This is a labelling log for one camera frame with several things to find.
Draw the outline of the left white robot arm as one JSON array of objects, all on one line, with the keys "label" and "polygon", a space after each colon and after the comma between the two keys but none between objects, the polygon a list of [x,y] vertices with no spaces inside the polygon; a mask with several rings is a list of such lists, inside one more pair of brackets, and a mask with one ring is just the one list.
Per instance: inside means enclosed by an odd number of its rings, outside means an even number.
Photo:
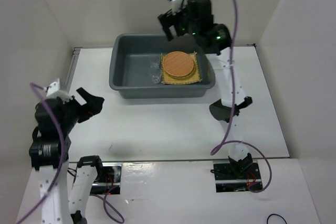
[{"label": "left white robot arm", "polygon": [[76,124],[101,112],[104,98],[78,88],[77,93],[85,100],[85,104],[80,104],[59,88],[47,87],[46,91],[46,98],[35,107],[37,126],[29,148],[31,166],[39,181],[41,199],[37,206],[41,207],[41,222],[87,223],[91,187],[103,179],[104,168],[98,155],[81,157],[75,181],[68,190],[69,134]]}]

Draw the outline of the orange round woven tray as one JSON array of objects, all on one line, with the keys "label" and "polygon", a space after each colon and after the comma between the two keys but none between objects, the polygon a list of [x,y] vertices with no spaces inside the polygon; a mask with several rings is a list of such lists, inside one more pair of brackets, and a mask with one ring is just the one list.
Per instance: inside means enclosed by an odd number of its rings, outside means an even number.
[{"label": "orange round woven tray", "polygon": [[163,56],[162,67],[169,76],[184,78],[193,72],[195,62],[189,54],[174,51]]}]

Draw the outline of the clear plastic cup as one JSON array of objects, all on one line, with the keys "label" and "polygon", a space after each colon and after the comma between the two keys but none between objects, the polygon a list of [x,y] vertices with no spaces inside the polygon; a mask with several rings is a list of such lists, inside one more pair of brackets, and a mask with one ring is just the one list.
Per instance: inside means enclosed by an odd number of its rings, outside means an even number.
[{"label": "clear plastic cup", "polygon": [[161,57],[160,56],[150,56],[149,63],[151,69],[159,69],[161,64]]},{"label": "clear plastic cup", "polygon": [[162,71],[160,68],[158,69],[151,69],[150,70],[150,77],[153,83],[158,84],[161,82],[162,78]]}]

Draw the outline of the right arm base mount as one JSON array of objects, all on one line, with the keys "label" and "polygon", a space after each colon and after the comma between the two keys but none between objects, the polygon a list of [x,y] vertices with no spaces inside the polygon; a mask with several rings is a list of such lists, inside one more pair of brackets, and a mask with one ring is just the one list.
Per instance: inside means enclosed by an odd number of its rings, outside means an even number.
[{"label": "right arm base mount", "polygon": [[214,175],[217,193],[259,191],[263,189],[257,162],[244,160],[214,161],[210,172]]}]

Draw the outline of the square bamboo mat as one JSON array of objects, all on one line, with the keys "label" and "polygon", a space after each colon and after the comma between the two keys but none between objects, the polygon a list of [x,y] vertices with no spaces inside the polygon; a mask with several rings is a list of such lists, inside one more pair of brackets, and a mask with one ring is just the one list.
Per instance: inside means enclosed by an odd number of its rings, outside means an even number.
[{"label": "square bamboo mat", "polygon": [[168,76],[166,76],[165,74],[163,74],[163,67],[162,67],[162,59],[163,59],[164,54],[161,54],[161,71],[162,71],[162,83],[163,84],[170,84],[170,85],[187,85],[187,84],[194,84],[194,83],[198,83],[201,82],[202,78],[200,75],[200,71],[199,71],[199,66],[198,66],[198,62],[197,62],[197,53],[193,52],[191,54],[189,54],[189,56],[191,56],[191,58],[194,60],[195,62],[195,70],[196,70],[196,74],[193,75],[191,78],[188,79],[173,79],[173,78],[169,78]]}]

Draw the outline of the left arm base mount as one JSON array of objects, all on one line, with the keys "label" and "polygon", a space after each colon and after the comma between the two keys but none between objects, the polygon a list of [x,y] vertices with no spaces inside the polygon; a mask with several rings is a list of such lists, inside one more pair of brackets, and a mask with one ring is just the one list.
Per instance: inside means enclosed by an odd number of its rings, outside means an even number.
[{"label": "left arm base mount", "polygon": [[103,164],[101,173],[94,180],[90,193],[105,195],[111,189],[110,195],[118,195],[120,193],[121,173],[121,164]]}]

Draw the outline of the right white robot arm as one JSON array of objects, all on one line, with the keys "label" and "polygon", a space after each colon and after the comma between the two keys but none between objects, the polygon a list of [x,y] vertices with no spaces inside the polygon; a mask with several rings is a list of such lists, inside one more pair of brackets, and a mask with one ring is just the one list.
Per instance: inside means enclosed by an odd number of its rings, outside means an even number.
[{"label": "right white robot arm", "polygon": [[234,40],[224,24],[214,22],[211,0],[168,0],[172,7],[158,16],[169,41],[170,31],[175,28],[177,36],[191,35],[200,46],[215,72],[220,99],[209,106],[211,115],[224,126],[223,140],[211,150],[215,155],[226,143],[232,143],[228,159],[231,175],[242,178],[248,173],[253,159],[239,135],[237,118],[240,110],[252,104],[251,97],[240,87],[233,61]]}]

